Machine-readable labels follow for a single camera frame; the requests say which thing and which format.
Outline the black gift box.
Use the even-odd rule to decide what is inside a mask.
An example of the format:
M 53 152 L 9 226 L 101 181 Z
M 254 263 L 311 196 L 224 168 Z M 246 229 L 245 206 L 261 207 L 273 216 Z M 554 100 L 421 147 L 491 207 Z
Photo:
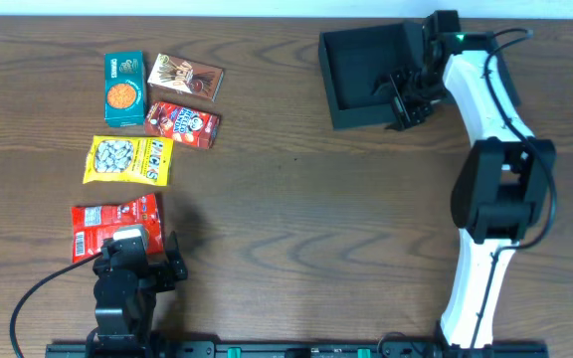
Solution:
M 438 10 L 421 24 L 405 21 L 322 33 L 318 57 L 333 127 L 390 124 L 394 116 L 389 97 L 373 90 L 378 79 L 395 70 L 418 69 L 426 83 L 443 83 L 449 56 L 497 47 L 491 32 L 463 31 L 455 10 Z M 439 102 L 453 104 L 455 99 L 445 90 Z

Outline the red Hello Panda box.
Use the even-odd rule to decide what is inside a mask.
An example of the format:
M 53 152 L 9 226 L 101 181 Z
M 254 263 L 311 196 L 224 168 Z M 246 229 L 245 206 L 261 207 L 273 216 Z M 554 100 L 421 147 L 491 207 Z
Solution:
M 188 146 L 210 149 L 220 122 L 218 114 L 159 101 L 151 106 L 144 120 L 144 131 Z

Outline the teal Chunkies cookie box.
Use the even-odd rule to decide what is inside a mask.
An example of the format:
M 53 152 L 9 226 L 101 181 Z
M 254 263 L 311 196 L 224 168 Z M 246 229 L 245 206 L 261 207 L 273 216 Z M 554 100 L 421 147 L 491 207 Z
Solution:
M 104 120 L 110 127 L 142 125 L 147 109 L 141 51 L 104 56 Z

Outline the brown Pocky box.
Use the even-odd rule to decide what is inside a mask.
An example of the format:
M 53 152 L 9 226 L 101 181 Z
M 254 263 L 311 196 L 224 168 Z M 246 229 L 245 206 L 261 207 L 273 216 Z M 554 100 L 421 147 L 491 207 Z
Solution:
M 220 89 L 224 70 L 183 58 L 159 54 L 147 83 L 152 87 L 171 90 L 214 101 Z

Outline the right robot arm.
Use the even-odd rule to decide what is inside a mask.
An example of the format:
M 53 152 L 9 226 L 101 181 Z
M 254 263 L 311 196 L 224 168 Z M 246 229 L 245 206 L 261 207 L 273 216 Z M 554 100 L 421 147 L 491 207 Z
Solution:
M 493 341 L 492 322 L 513 255 L 538 245 L 556 214 L 554 144 L 538 139 L 520 118 L 501 62 L 497 32 L 465 32 L 455 10 L 438 10 L 422 24 L 423 63 L 380 79 L 391 128 L 402 131 L 451 98 L 471 150 L 451 194 L 460 251 L 449 303 L 425 357 L 544 357 L 541 343 Z

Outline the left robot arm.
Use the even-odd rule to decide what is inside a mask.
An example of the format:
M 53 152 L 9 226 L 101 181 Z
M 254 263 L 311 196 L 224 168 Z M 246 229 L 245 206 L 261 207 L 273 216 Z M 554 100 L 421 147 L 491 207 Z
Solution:
M 87 338 L 87 357 L 158 357 L 165 340 L 152 332 L 156 295 L 188 277 L 177 237 L 163 240 L 164 257 L 150 263 L 140 225 L 117 230 L 100 248 L 93 271 L 97 327 Z

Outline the red candy bag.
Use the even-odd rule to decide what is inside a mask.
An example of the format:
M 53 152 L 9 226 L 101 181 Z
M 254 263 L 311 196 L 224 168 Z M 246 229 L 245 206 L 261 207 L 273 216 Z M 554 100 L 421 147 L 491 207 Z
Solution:
M 73 226 L 72 263 L 76 264 L 100 251 L 122 227 L 142 225 L 147 232 L 147 253 L 163 252 L 162 223 L 155 194 L 116 205 L 71 208 Z

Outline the yellow Hacks candy bag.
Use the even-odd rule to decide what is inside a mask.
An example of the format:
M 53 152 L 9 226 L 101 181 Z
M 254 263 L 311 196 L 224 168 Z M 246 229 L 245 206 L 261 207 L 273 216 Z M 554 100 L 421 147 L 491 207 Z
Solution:
M 168 184 L 174 142 L 163 137 L 95 135 L 83 183 Z

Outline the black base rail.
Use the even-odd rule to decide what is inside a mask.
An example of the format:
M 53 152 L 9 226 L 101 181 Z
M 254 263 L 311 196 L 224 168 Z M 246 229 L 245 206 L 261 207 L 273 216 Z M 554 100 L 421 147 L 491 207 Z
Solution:
M 443 348 L 435 343 L 393 340 L 368 344 L 216 344 L 210 341 L 174 342 L 153 354 L 163 358 L 412 358 L 482 357 L 548 358 L 541 343 L 502 343 L 483 349 Z

